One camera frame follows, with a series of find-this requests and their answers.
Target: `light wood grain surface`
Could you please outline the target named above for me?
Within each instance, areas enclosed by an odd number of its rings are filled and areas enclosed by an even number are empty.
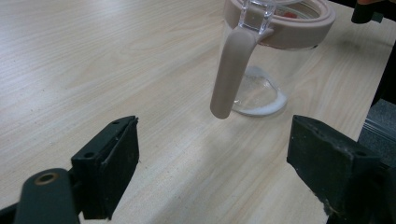
[[[282,111],[214,118],[222,0],[0,2],[0,206],[139,117],[140,162],[111,223],[325,223],[286,163],[293,114],[357,139],[396,37],[337,19]],[[106,223],[104,220],[84,223]]]

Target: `pink pitcher handle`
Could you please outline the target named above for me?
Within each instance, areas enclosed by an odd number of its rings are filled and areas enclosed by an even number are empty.
[[[259,42],[273,32],[267,28],[259,35],[255,31],[237,26],[228,35],[210,102],[210,110],[218,119],[227,119],[230,116],[251,53]]]

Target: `screw hole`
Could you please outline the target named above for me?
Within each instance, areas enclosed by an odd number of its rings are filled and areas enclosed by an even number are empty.
[[[361,151],[357,151],[356,154],[357,154],[358,156],[367,156],[366,153],[361,152]]]
[[[93,157],[93,155],[95,155],[93,152],[87,152],[87,153],[85,153],[84,154],[84,158],[92,158]]]
[[[47,185],[59,177],[56,173],[47,173],[35,179],[36,185]]]

